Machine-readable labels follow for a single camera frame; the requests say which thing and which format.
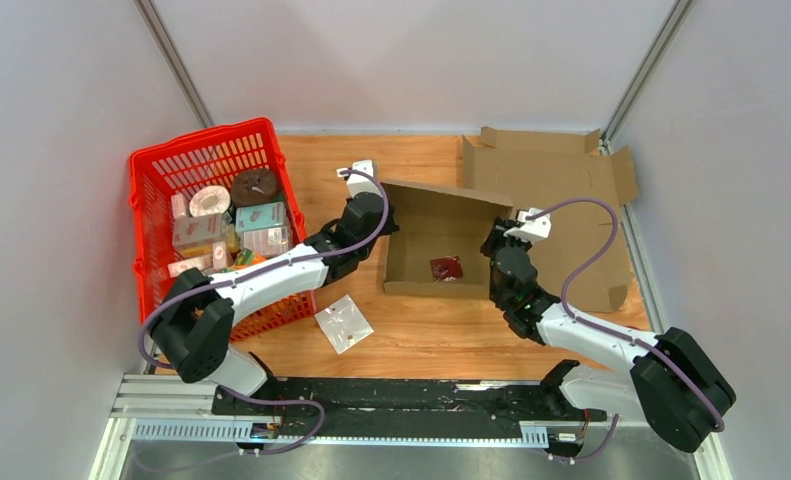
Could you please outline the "brown cardboard box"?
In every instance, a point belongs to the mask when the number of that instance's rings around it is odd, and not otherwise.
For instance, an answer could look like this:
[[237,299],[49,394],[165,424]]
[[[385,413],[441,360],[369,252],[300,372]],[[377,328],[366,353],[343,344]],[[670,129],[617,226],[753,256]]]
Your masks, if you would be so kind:
[[[510,216],[510,196],[405,181],[382,183],[399,230],[388,240],[383,291],[387,295],[486,300],[489,260],[480,253],[495,218]],[[459,256],[463,277],[435,282],[429,261]]]

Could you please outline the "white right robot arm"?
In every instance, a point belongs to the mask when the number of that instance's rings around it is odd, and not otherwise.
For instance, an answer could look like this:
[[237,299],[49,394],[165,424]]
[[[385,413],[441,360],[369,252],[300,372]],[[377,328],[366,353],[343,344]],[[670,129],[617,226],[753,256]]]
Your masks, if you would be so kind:
[[495,218],[480,247],[489,259],[489,298],[518,337],[575,351],[603,365],[564,360],[543,379],[550,416],[595,409],[643,419],[672,447],[695,452],[723,431],[737,395],[700,344],[676,327],[662,334],[621,327],[565,306],[537,282],[535,236],[521,221]]

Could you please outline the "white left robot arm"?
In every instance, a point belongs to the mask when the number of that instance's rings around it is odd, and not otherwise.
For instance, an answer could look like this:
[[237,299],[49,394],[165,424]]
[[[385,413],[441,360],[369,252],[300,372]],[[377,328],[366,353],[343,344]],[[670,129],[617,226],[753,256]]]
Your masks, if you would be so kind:
[[275,405],[276,387],[252,354],[231,345],[233,328],[279,300],[350,275],[369,257],[376,239],[396,229],[387,196],[361,192],[347,201],[340,218],[285,254],[213,276],[185,271],[145,320],[142,333],[183,382],[208,380],[238,394],[250,413],[265,414]]

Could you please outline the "teal snack box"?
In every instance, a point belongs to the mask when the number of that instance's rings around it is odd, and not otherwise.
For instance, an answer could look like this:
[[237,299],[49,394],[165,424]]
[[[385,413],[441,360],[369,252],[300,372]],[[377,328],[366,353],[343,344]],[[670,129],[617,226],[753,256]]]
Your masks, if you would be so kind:
[[238,234],[284,227],[290,224],[285,204],[281,201],[239,207],[235,214],[235,230]]

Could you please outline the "dark red packet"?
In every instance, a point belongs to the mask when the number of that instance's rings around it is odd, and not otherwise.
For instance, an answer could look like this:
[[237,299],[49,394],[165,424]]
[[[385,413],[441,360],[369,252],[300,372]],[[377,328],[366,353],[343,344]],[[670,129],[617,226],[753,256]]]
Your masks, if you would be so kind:
[[432,279],[435,282],[458,281],[463,277],[463,269],[459,256],[445,256],[429,261]]

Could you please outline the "clear plastic bag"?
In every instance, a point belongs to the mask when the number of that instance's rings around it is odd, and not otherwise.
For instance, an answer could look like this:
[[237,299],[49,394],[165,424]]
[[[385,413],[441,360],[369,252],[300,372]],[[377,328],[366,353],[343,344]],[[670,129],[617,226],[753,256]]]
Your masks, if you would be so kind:
[[316,313],[319,328],[338,355],[374,333],[373,327],[349,295]]

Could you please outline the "brown round cake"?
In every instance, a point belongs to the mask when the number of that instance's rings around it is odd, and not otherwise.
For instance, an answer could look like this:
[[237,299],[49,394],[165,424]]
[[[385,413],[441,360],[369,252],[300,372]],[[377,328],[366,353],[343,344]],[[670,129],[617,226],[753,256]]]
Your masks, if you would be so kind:
[[230,188],[230,198],[237,207],[273,202],[281,192],[279,177],[267,168],[254,168],[239,173]]

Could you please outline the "pink white tape roll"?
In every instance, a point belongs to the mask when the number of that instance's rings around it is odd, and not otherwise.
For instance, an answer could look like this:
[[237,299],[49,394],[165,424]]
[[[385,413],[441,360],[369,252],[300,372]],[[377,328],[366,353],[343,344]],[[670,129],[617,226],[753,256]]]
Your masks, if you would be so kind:
[[203,217],[223,214],[231,206],[229,191],[220,185],[206,186],[198,190],[189,200],[189,214],[192,217]]

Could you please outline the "red plastic basket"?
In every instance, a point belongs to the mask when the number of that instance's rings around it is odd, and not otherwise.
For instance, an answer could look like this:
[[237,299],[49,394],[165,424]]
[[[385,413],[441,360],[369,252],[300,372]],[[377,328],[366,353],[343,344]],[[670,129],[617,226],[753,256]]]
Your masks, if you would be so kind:
[[211,255],[218,242],[228,248],[241,244],[231,228],[234,215],[222,212],[203,221],[184,220],[174,212],[176,199],[190,200],[210,186],[230,188],[243,172],[269,169],[280,182],[291,243],[297,245],[307,236],[286,157],[268,118],[210,127],[140,149],[131,154],[129,167],[136,240],[133,271],[141,320],[169,292],[172,263]]

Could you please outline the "pink white carton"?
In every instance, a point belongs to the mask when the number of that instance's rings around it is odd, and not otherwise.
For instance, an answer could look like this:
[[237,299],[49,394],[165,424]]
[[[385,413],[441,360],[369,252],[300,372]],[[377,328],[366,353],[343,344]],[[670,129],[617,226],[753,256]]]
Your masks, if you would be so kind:
[[224,214],[180,218],[173,223],[171,245],[176,253],[185,258],[210,253],[214,243],[225,239]]

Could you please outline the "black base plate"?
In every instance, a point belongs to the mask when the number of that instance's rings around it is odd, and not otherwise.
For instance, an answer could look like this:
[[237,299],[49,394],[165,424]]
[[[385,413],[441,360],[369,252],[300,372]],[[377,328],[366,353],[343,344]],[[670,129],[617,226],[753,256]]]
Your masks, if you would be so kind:
[[261,404],[218,389],[215,415],[263,416],[280,433],[302,435],[324,421],[320,437],[384,439],[512,439],[521,424],[604,422],[603,411],[583,412],[536,383],[477,380],[287,377],[256,392]]

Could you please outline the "aluminium front rail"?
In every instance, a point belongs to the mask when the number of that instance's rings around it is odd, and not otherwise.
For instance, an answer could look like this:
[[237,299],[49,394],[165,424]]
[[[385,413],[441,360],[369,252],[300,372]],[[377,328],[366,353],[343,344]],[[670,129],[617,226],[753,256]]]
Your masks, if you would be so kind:
[[280,423],[263,416],[215,415],[216,390],[210,382],[185,384],[171,375],[128,375],[122,381],[112,414],[135,418],[135,437],[146,440],[230,441],[240,444],[290,444],[310,434],[315,443],[334,445],[453,446],[555,449],[576,448],[583,443],[582,425],[575,430],[567,422],[534,421],[521,424],[512,439],[411,439],[380,437],[320,437],[324,421],[302,435],[280,433]]

